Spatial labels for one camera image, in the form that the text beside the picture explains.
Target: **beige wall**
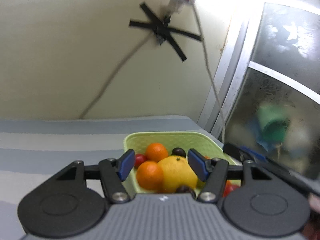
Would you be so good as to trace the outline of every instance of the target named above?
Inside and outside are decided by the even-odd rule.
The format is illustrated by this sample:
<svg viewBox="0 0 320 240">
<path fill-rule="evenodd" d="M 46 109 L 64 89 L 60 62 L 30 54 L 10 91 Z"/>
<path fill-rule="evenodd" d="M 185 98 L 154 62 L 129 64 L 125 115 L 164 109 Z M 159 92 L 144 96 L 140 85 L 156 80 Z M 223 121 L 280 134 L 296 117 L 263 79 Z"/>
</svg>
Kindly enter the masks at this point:
<svg viewBox="0 0 320 240">
<path fill-rule="evenodd" d="M 147 32 L 139 4 L 162 0 L 0 0 L 0 118 L 74 119 Z M 197 0 L 214 71 L 237 0 Z M 190 7 L 172 26 L 197 32 Z M 201 44 L 174 35 L 188 59 L 150 40 L 86 118 L 182 114 L 197 121 L 209 92 Z"/>
</svg>

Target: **cherry tomato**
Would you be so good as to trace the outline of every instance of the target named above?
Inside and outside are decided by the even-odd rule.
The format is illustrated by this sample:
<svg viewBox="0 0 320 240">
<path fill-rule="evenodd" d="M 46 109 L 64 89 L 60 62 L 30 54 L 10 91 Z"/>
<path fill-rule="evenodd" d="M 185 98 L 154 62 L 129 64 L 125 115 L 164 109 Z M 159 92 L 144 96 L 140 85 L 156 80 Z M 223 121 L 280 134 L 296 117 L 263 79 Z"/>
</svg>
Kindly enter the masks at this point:
<svg viewBox="0 0 320 240">
<path fill-rule="evenodd" d="M 136 160 L 134 162 L 134 167 L 137 169 L 141 164 L 147 161 L 147 157 L 141 153 L 136 154 Z"/>
<path fill-rule="evenodd" d="M 223 197 L 228 196 L 230 192 L 234 191 L 237 188 L 240 187 L 238 185 L 231 184 L 231 182 L 227 180 L 226 187 L 224 188 L 223 192 Z"/>
</svg>

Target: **yellow lemon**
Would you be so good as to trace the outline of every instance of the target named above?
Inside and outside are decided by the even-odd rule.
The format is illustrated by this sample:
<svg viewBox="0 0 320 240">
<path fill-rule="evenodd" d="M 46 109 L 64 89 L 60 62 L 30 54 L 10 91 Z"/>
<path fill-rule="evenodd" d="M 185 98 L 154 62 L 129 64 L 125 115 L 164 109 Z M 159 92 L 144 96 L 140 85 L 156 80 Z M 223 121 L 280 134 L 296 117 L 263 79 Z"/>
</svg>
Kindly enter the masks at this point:
<svg viewBox="0 0 320 240">
<path fill-rule="evenodd" d="M 169 156 L 158 162 L 163 170 L 162 191 L 174 193 L 182 185 L 196 188 L 198 177 L 188 164 L 188 161 L 181 156 Z"/>
</svg>

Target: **electrical cable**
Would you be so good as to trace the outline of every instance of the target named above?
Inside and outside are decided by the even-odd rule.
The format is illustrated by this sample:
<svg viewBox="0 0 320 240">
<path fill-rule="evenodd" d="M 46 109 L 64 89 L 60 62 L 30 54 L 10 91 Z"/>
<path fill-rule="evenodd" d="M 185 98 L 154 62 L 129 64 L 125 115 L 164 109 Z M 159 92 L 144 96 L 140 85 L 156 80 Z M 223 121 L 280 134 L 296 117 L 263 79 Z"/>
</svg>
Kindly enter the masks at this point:
<svg viewBox="0 0 320 240">
<path fill-rule="evenodd" d="M 216 97 L 216 101 L 217 101 L 217 104 L 218 104 L 218 107 L 219 107 L 219 110 L 220 110 L 220 116 L 221 116 L 221 120 L 222 120 L 222 143 L 224 144 L 225 143 L 226 124 L 225 124 L 223 113 L 222 113 L 222 105 L 220 103 L 220 100 L 219 100 L 219 97 L 218 97 L 218 92 L 217 92 L 216 86 L 214 85 L 214 81 L 213 81 L 213 75 L 212 75 L 210 67 L 209 67 L 208 52 L 207 52 L 207 48 L 206 48 L 205 41 L 204 41 L 202 25 L 201 25 L 201 22 L 200 22 L 200 17 L 199 17 L 198 11 L 197 11 L 196 6 L 194 4 L 192 5 L 192 9 L 193 9 L 193 12 L 195 14 L 196 22 L 197 22 L 198 29 L 199 29 L 199 32 L 200 32 L 200 37 L 202 38 L 201 44 L 202 44 L 203 53 L 204 53 L 205 68 L 207 69 L 209 78 L 211 80 L 211 85 L 212 85 L 212 88 L 213 88 L 213 92 L 214 92 L 214 95 Z"/>
<path fill-rule="evenodd" d="M 198 14 L 198 11 L 196 9 L 196 6 L 194 4 L 192 4 L 192 8 L 193 8 L 193 12 L 195 14 L 195 18 L 196 18 L 196 23 L 198 25 L 198 29 L 200 32 L 200 36 L 202 38 L 201 44 L 202 44 L 202 48 L 203 48 L 203 52 L 204 52 L 204 64 L 205 64 L 205 68 L 207 70 L 207 73 L 209 75 L 210 81 L 211 81 L 211 85 L 213 88 L 213 92 L 219 107 L 219 111 L 220 111 L 220 116 L 221 116 L 221 120 L 222 120 L 222 143 L 225 143 L 225 130 L 226 130 L 226 126 L 225 126 L 225 121 L 224 121 L 224 117 L 223 117 L 223 113 L 222 113 L 222 105 L 220 103 L 219 97 L 218 97 L 218 92 L 216 89 L 216 86 L 214 85 L 214 80 L 213 80 L 213 75 L 211 73 L 210 67 L 209 67 L 209 59 L 208 59 L 208 52 L 207 52 L 207 48 L 206 48 L 206 44 L 204 41 L 204 35 L 203 35 L 203 29 L 202 29 L 202 25 L 200 22 L 200 17 Z M 110 83 L 112 82 L 113 78 L 117 75 L 117 73 L 120 71 L 120 69 L 124 66 L 125 63 L 127 63 L 127 61 L 144 45 L 147 43 L 147 41 L 151 38 L 153 32 L 150 32 L 141 42 L 139 42 L 128 54 L 126 57 L 124 57 L 119 64 L 116 66 L 116 68 L 113 70 L 113 72 L 111 73 L 111 75 L 108 77 L 108 79 L 106 80 L 106 82 L 103 84 L 103 86 L 101 87 L 98 95 L 90 102 L 90 104 L 84 109 L 84 111 L 80 114 L 79 119 L 83 119 L 85 117 L 85 115 L 94 107 L 94 105 L 100 100 L 100 98 L 103 96 L 104 92 L 106 91 L 106 89 L 108 88 L 108 86 L 110 85 Z"/>
<path fill-rule="evenodd" d="M 84 109 L 84 111 L 79 116 L 79 119 L 83 119 L 85 115 L 93 108 L 93 106 L 100 100 L 104 92 L 107 90 L 108 86 L 112 82 L 113 78 L 120 71 L 120 69 L 124 66 L 125 63 L 144 45 L 147 41 L 152 37 L 153 32 L 150 32 L 143 40 L 141 40 L 116 66 L 111 75 L 108 77 L 106 82 L 101 87 L 98 95 L 90 102 L 90 104 Z"/>
</svg>

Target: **green object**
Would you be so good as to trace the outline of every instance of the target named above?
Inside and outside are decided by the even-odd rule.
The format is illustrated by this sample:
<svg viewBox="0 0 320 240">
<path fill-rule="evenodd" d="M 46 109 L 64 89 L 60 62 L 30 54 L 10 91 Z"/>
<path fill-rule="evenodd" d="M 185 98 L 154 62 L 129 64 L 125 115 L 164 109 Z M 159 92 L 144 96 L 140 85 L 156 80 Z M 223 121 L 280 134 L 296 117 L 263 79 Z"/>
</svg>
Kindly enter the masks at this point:
<svg viewBox="0 0 320 240">
<path fill-rule="evenodd" d="M 146 148 L 151 143 L 163 144 L 169 155 L 171 155 L 172 149 L 180 147 L 188 153 L 190 148 L 196 149 L 202 155 L 207 155 L 210 158 L 219 157 L 227 160 L 230 164 L 236 163 L 232 158 L 225 153 L 222 149 L 209 137 L 197 132 L 140 132 L 132 133 L 124 139 L 124 150 L 134 149 L 135 153 L 145 153 Z M 136 180 L 136 171 L 132 169 L 128 178 L 124 182 L 124 187 L 128 191 L 130 196 L 135 193 L 153 192 L 144 190 L 139 186 Z"/>
<path fill-rule="evenodd" d="M 282 107 L 260 106 L 257 112 L 262 138 L 271 143 L 283 142 L 289 126 L 289 119 Z"/>
</svg>

